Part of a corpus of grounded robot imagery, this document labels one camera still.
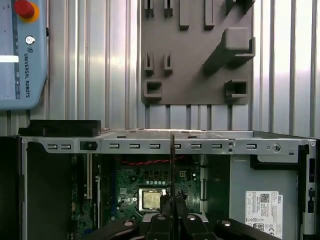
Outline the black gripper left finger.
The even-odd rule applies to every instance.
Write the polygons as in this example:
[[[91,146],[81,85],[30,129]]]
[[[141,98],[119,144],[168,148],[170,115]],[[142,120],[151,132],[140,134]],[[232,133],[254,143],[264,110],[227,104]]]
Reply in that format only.
[[[160,212],[148,213],[142,221],[118,219],[84,237],[85,240],[170,240],[173,236],[170,195],[160,197]]]

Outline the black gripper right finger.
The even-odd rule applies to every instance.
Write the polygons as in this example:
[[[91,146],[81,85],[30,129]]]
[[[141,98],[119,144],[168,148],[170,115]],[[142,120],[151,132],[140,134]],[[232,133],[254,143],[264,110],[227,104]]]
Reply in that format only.
[[[204,216],[189,213],[185,196],[174,197],[174,208],[182,240],[273,240],[274,236],[237,220],[227,218],[211,225]]]

